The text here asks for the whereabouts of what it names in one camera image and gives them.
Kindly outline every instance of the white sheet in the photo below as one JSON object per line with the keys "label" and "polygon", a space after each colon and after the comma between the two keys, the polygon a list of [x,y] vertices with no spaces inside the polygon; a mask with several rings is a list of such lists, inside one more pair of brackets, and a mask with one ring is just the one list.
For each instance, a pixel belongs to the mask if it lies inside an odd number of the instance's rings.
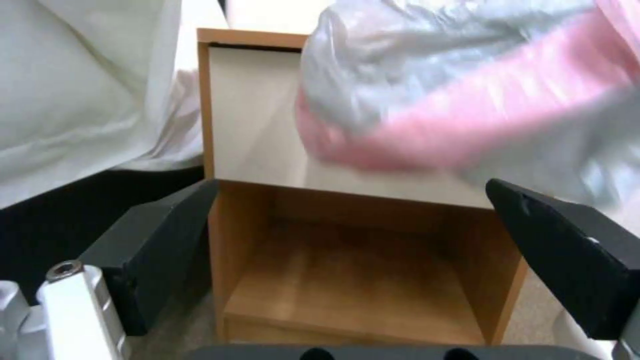
{"label": "white sheet", "polygon": [[[196,38],[185,32],[192,55],[176,58],[180,8],[180,0],[0,1],[0,208],[123,164],[197,163]],[[226,26],[213,0],[185,8]]]}
{"label": "white sheet", "polygon": [[182,0],[169,119],[156,146],[118,168],[162,171],[202,164],[197,28],[228,28],[217,0]]}

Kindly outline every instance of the wooden box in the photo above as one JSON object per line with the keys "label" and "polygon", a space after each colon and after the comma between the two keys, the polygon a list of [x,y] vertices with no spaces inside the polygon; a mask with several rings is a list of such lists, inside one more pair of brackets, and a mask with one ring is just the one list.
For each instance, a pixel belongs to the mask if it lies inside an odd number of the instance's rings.
{"label": "wooden box", "polygon": [[219,339],[499,344],[527,267],[484,194],[310,159],[292,114],[305,36],[198,41]]}

